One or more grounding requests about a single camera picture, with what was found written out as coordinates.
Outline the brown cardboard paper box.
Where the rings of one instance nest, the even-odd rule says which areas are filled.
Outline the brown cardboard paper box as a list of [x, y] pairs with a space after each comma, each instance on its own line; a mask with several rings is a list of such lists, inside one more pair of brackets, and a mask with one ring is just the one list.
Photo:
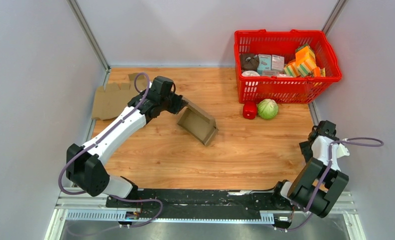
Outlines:
[[216, 119], [191, 100], [182, 99], [187, 104], [177, 124], [204, 146], [209, 146], [219, 131]]

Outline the cardboard sheet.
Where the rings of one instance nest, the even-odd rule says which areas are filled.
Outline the cardboard sheet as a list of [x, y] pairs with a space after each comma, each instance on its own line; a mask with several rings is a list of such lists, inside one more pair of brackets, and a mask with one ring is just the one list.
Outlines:
[[128, 102], [146, 89], [147, 80], [144, 75], [132, 73], [128, 77], [129, 82], [107, 83], [105, 86], [96, 89], [91, 119], [110, 120], [117, 118], [128, 105]]

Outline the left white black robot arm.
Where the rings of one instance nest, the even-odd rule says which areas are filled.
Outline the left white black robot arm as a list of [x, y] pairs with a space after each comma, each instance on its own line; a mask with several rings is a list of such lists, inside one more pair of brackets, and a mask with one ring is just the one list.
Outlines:
[[81, 188], [79, 194], [115, 196], [127, 208], [137, 204], [137, 185], [125, 177], [110, 175], [105, 164], [132, 134], [162, 112], [176, 115], [188, 104], [182, 95], [176, 94], [175, 83], [170, 78], [157, 76], [150, 80], [144, 72], [138, 73], [138, 76], [145, 77], [146, 87], [127, 103], [120, 115], [94, 138], [81, 145], [73, 143], [68, 147], [66, 165], [58, 177], [58, 185], [63, 193], [74, 194], [62, 185], [62, 177], [66, 176]]

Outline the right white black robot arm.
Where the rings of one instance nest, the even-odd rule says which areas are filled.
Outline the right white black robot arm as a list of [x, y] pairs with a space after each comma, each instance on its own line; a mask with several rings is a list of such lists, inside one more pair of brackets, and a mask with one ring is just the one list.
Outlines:
[[329, 147], [336, 137], [336, 124], [322, 120], [314, 125], [306, 141], [299, 143], [305, 166], [294, 181], [278, 182], [270, 202], [282, 210], [289, 204], [304, 211], [326, 217], [349, 182], [349, 176], [341, 172], [337, 157], [329, 156]]

